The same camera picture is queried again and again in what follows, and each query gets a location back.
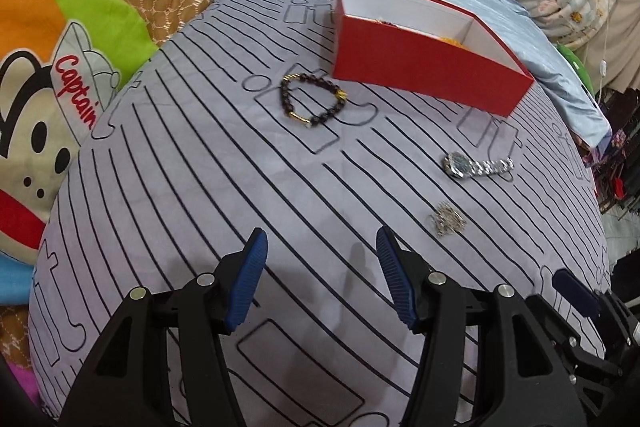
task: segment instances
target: metal jewelry piece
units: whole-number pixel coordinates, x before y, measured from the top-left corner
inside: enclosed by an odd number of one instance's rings
[[[513,160],[477,162],[460,152],[450,152],[442,161],[445,172],[452,178],[472,178],[473,176],[490,176],[513,171]]]
[[[436,213],[432,217],[440,237],[447,235],[447,233],[458,233],[465,230],[465,219],[446,201],[438,205]]]
[[[322,87],[322,89],[331,91],[334,94],[337,102],[335,102],[335,105],[333,107],[330,107],[324,113],[318,116],[303,118],[293,110],[293,104],[291,103],[289,90],[289,83],[292,80],[308,82],[309,84],[314,84],[315,86]],[[280,81],[280,103],[282,104],[284,114],[286,114],[289,118],[298,120],[300,123],[304,124],[307,127],[315,127],[321,123],[326,122],[330,118],[335,117],[335,115],[337,115],[342,110],[344,104],[347,103],[347,93],[341,90],[340,87],[338,87],[336,84],[328,81],[325,78],[320,78],[319,76],[313,76],[312,74],[306,73],[286,74],[282,77],[282,81]]]

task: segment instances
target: screw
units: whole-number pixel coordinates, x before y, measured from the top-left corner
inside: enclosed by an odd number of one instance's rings
[[[447,276],[444,275],[444,273],[440,272],[431,272],[428,279],[431,284],[434,284],[436,286],[440,286],[441,284],[447,282]]]
[[[498,293],[503,297],[511,298],[516,295],[516,290],[508,284],[500,284],[500,286],[498,286]]]
[[[196,279],[196,282],[200,286],[211,286],[215,279],[216,278],[213,277],[212,273],[201,273],[200,275],[198,275],[198,278]]]
[[[131,297],[134,301],[139,301],[146,295],[146,290],[142,286],[138,286],[137,288],[133,288],[129,292],[129,297]]]

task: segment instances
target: red box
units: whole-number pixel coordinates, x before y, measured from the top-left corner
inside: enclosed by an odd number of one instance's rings
[[[534,81],[475,14],[441,0],[338,0],[335,29],[338,80],[420,92],[501,116]]]

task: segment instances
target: mattress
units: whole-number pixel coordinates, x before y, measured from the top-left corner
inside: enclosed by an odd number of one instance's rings
[[[309,129],[286,118],[284,74],[331,71],[334,0],[218,0],[149,60],[82,145],[44,239],[30,299],[34,370],[60,414],[99,332],[129,290],[179,288],[239,251],[254,227],[267,268],[223,349],[249,427],[397,425],[424,338],[393,308],[375,255],[394,229],[461,285],[542,295],[604,355],[593,325],[556,293],[568,267],[609,287],[606,242],[569,133],[534,84],[509,118],[382,86],[340,82],[349,102]],[[292,84],[300,112],[331,96]],[[491,178],[454,180],[446,153],[513,158]],[[466,220],[440,237],[449,203]],[[456,419],[469,418],[476,332],[468,328]],[[188,419],[169,340],[177,418]]]

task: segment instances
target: cartoon blanket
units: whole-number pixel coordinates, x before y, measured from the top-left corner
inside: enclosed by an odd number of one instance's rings
[[[210,1],[0,0],[0,304],[26,302],[25,264],[116,91]]]

